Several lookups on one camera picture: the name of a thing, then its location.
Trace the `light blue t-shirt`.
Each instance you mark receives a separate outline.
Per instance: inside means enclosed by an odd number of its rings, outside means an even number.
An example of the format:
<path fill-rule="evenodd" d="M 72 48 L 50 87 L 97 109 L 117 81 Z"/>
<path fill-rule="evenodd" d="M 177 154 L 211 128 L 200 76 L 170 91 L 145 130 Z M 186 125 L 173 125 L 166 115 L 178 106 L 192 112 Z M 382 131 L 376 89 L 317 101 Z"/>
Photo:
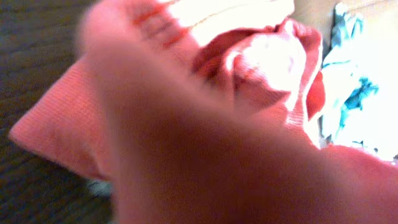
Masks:
<path fill-rule="evenodd" d="M 322 136 L 397 162 L 397 1 L 335 6 Z"/>

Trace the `red t-shirt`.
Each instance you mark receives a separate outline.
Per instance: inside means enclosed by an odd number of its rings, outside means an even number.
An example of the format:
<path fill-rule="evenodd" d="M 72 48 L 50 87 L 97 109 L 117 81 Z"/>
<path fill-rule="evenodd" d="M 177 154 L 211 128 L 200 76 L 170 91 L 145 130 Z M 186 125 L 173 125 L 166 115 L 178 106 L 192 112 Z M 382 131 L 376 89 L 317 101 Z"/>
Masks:
<path fill-rule="evenodd" d="M 293 1 L 98 1 L 10 130 L 112 183 L 119 223 L 396 223 L 397 167 L 317 146 L 322 36 Z"/>

